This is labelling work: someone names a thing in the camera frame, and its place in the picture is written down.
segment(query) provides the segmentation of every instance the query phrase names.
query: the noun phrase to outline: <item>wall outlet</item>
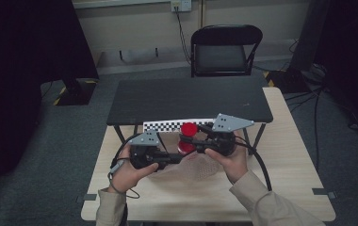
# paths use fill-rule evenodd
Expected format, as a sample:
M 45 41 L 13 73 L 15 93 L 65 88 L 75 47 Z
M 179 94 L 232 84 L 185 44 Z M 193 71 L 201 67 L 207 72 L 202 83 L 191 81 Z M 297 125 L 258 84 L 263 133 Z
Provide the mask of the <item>wall outlet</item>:
M 174 0 L 171 1 L 171 11 L 191 11 L 191 0 Z

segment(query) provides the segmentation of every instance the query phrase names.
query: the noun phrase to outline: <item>black tabletop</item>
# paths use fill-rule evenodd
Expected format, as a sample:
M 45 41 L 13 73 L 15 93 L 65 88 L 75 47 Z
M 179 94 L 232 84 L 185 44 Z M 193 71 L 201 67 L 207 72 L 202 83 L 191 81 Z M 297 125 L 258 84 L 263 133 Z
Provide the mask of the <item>black tabletop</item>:
M 273 116 L 262 76 L 122 80 L 107 125 L 215 119 L 219 113 L 256 122 Z

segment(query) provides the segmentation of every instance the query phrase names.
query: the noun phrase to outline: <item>red round object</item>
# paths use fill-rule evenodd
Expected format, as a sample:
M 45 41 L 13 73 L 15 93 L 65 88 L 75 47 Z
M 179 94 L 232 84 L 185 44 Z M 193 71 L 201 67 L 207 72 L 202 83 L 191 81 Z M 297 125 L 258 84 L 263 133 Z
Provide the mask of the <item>red round object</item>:
M 193 144 L 185 143 L 182 140 L 179 140 L 179 143 L 178 143 L 179 153 L 186 154 L 186 153 L 193 152 L 195 149 L 196 149 L 196 146 L 194 146 Z
M 192 122 L 186 122 L 180 128 L 180 131 L 186 137 L 195 136 L 197 134 L 197 130 L 198 130 L 197 125 L 195 123 L 192 123 Z

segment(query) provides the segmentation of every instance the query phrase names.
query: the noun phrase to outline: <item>person's arm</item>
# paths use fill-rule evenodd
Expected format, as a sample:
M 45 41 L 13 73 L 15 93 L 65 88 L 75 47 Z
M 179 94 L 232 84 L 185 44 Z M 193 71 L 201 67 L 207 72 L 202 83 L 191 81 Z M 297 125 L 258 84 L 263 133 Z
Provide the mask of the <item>person's arm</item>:
M 126 145 L 119 158 L 128 158 L 129 156 L 130 145 Z M 157 168 L 158 164 L 154 163 L 143 169 L 135 169 L 129 160 L 125 160 L 112 176 L 109 187 L 99 190 L 100 206 L 97 210 L 96 225 L 120 225 L 126 205 L 126 191 L 136 186 L 141 178 L 152 174 Z
M 205 153 L 223 166 L 228 179 L 234 183 L 230 191 L 249 211 L 254 226 L 324 225 L 296 204 L 268 191 L 261 180 L 248 170 L 245 147 L 237 146 L 230 156 L 222 156 L 211 149 L 205 150 Z

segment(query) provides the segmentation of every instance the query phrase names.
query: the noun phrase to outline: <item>black and white checkered board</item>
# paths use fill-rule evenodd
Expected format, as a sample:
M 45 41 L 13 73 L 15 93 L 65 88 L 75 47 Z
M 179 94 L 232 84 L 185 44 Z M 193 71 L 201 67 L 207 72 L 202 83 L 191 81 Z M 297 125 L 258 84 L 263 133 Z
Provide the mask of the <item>black and white checkered board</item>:
M 161 133 L 179 132 L 180 127 L 186 122 L 193 122 L 200 125 L 200 124 L 207 124 L 209 122 L 214 122 L 214 120 L 197 119 L 197 120 L 177 120 L 177 121 L 146 121 L 143 123 L 143 132 L 151 129 Z

